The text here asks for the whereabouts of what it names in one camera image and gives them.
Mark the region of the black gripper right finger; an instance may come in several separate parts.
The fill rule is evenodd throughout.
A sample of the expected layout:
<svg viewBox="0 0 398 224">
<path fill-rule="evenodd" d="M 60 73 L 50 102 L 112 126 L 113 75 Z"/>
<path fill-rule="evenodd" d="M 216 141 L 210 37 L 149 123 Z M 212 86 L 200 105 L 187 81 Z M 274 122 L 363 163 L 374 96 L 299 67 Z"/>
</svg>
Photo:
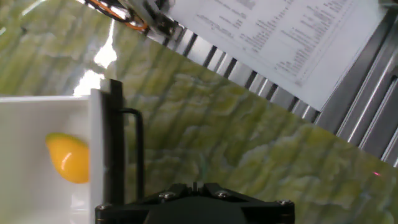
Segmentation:
<svg viewBox="0 0 398 224">
<path fill-rule="evenodd" d="M 222 188 L 216 183 L 196 186 L 196 193 L 202 197 L 210 197 L 237 206 L 250 223 L 294 224 L 294 203 L 290 200 L 265 202 Z"/>
</svg>

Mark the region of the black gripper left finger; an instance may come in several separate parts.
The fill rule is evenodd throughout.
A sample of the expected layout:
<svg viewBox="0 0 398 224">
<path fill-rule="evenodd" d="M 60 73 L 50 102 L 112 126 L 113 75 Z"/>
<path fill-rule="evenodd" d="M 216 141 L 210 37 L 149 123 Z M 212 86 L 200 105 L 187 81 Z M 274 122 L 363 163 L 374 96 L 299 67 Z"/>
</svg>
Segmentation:
<svg viewBox="0 0 398 224">
<path fill-rule="evenodd" d="M 195 187 L 173 184 L 163 190 L 128 204 L 103 203 L 95 208 L 95 224 L 144 223 L 151 209 L 167 202 L 194 196 Z"/>
</svg>

